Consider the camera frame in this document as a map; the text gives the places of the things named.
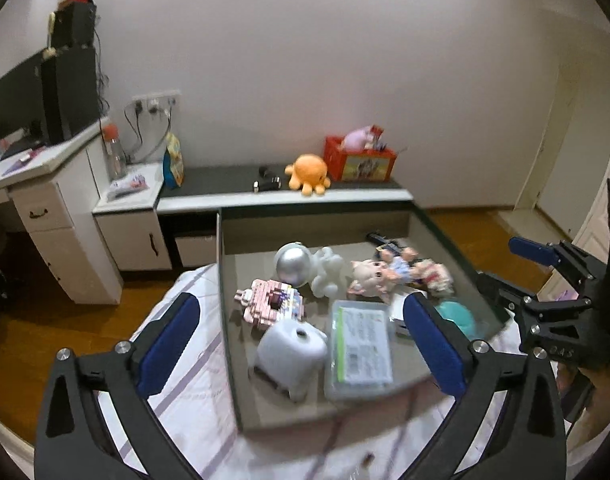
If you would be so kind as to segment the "clear plastic box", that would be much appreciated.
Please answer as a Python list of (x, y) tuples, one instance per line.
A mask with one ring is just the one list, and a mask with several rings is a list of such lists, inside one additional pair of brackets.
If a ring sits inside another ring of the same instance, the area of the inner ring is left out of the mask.
[(385, 304), (335, 300), (330, 310), (326, 398), (354, 402), (389, 392), (394, 385), (392, 336)]

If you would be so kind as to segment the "white rounded plastic device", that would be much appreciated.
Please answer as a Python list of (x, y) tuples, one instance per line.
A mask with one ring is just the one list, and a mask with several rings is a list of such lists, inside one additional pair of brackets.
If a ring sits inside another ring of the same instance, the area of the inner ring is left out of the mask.
[(301, 402), (309, 383), (326, 363), (328, 337), (306, 322), (285, 318), (271, 326), (257, 346), (259, 370), (292, 402)]

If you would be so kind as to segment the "teal silicone brush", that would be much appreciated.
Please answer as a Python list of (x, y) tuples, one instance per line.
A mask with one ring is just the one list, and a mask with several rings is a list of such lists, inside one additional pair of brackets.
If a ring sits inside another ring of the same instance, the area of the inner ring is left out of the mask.
[(444, 300), (436, 307), (436, 311), (444, 320), (453, 322), (459, 330), (470, 340), (478, 338), (478, 328), (473, 314), (460, 302)]

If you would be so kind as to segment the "small doll figures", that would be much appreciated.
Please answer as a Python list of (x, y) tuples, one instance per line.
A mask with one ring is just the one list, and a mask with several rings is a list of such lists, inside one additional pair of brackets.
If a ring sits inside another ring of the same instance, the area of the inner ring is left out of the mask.
[(377, 252), (386, 264), (386, 275), (391, 282), (421, 288), (438, 297), (454, 292), (453, 278), (444, 264), (421, 258), (411, 247), (382, 245)]

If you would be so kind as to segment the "black beaded hair clip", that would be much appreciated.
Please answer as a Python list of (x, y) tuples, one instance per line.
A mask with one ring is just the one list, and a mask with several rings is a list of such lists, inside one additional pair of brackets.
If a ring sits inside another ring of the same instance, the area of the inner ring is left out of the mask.
[(386, 252), (390, 252), (392, 255), (400, 256), (403, 247), (393, 238), (386, 237), (378, 232), (369, 232), (365, 236), (368, 243), (375, 246), (375, 252), (380, 254), (385, 250)]

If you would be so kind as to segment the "white unicorn toy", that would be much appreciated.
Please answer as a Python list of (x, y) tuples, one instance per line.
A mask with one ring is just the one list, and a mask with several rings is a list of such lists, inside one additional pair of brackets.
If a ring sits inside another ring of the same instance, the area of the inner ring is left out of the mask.
[(322, 247), (311, 256), (309, 286), (317, 298), (334, 299), (343, 288), (343, 258), (330, 247)]

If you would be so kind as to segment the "red toy crate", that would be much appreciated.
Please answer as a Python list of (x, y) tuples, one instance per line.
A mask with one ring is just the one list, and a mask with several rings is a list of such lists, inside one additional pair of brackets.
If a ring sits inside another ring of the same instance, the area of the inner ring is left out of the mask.
[(323, 160), (328, 177), (334, 182), (375, 182), (390, 180), (397, 154), (386, 148), (383, 151), (346, 151), (341, 148), (341, 136), (327, 136)]

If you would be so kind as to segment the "silver ball astronaut toy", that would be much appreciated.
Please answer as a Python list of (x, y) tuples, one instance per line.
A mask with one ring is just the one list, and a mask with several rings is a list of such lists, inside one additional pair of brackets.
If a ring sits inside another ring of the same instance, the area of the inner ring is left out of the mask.
[(276, 278), (294, 288), (304, 286), (311, 279), (313, 255), (300, 242), (283, 245), (273, 257)]

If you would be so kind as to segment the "pink plush toy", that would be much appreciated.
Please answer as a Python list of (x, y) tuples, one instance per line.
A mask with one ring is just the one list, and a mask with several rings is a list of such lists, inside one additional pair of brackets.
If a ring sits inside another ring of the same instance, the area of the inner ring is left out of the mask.
[(348, 133), (342, 143), (341, 148), (347, 152), (363, 152), (372, 150), (382, 136), (383, 129), (377, 125), (359, 128)]

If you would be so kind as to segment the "orange octopus plush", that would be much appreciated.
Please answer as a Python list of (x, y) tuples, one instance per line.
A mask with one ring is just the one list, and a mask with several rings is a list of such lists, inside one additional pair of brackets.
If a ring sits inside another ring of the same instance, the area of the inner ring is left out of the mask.
[(299, 156), (293, 164), (284, 168), (284, 174), (289, 178), (289, 189), (299, 191), (304, 196), (323, 195), (331, 185), (327, 164), (314, 154)]

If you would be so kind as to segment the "white low cabinet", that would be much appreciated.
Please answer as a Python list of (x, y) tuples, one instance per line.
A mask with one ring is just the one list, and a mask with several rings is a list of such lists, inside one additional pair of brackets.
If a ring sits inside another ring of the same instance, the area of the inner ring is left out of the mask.
[(119, 271), (167, 272), (216, 260), (220, 212), (261, 218), (412, 202), (411, 193), (394, 181), (334, 183), (325, 195), (304, 197), (287, 189), (281, 170), (267, 168), (281, 182), (269, 188), (254, 166), (190, 168), (181, 188), (168, 190), (160, 166), (134, 166), (130, 172), (145, 177), (148, 188), (116, 200), (103, 193), (93, 215)]

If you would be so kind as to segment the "pink block figure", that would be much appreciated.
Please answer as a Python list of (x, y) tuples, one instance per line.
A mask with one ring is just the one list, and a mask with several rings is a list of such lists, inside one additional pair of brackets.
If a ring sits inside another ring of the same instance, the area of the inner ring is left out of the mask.
[(284, 282), (257, 278), (250, 287), (237, 290), (235, 301), (241, 306), (243, 320), (259, 330), (287, 318), (297, 322), (305, 318), (303, 297)]

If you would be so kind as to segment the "white desk with drawers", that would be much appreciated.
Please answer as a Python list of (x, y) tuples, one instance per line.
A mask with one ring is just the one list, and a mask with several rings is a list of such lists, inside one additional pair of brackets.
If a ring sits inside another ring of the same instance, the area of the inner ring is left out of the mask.
[(92, 210), (110, 186), (99, 122), (44, 148), (24, 167), (0, 160), (0, 204), (14, 205), (25, 231), (75, 304), (118, 304), (122, 279)]

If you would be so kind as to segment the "black computer tower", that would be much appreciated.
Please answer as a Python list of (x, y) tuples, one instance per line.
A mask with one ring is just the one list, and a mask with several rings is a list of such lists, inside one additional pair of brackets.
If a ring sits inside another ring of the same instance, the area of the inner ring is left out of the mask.
[(44, 142), (55, 145), (72, 139), (96, 122), (96, 49), (73, 48), (46, 58), (40, 65)]

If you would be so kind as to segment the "black computer monitor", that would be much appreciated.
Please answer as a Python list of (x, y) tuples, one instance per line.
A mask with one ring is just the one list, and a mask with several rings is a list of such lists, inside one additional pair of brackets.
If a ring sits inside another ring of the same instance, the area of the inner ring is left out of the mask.
[(0, 78), (0, 140), (18, 130), (43, 137), (42, 61), (38, 52)]

